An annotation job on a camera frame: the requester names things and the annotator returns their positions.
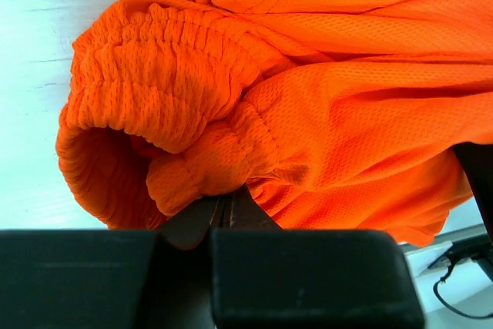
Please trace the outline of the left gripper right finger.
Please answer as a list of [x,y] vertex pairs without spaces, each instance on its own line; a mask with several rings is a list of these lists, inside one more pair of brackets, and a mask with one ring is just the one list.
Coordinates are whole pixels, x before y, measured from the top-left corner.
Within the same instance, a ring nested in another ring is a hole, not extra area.
[[241,186],[226,196],[225,227],[241,230],[280,229],[280,226],[256,204],[246,186]]

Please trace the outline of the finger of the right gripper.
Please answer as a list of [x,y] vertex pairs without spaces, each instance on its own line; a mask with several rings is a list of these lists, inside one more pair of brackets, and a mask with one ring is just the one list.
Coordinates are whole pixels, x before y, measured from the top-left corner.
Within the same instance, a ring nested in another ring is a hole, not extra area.
[[452,147],[468,179],[487,229],[492,228],[492,144],[466,142]]

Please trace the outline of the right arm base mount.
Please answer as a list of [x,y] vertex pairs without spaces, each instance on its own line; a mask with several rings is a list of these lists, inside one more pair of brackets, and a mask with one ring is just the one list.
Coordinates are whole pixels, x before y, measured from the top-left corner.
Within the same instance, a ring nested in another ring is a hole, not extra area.
[[454,242],[450,248],[428,265],[427,269],[446,268],[448,277],[455,267],[469,261],[475,262],[492,280],[492,242],[487,235]]

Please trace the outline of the orange shorts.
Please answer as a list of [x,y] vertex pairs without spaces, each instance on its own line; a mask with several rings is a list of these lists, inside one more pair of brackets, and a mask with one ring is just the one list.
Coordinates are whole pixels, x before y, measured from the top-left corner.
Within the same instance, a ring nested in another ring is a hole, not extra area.
[[492,0],[118,0],[73,44],[59,168],[113,229],[247,186],[285,228],[430,244],[492,141]]

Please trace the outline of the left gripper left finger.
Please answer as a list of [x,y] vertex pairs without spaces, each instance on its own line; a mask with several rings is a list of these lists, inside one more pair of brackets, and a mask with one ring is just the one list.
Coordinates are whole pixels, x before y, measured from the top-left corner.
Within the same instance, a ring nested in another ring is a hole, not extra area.
[[211,227],[221,227],[224,197],[208,196],[194,201],[159,227],[163,239],[177,250],[193,250]]

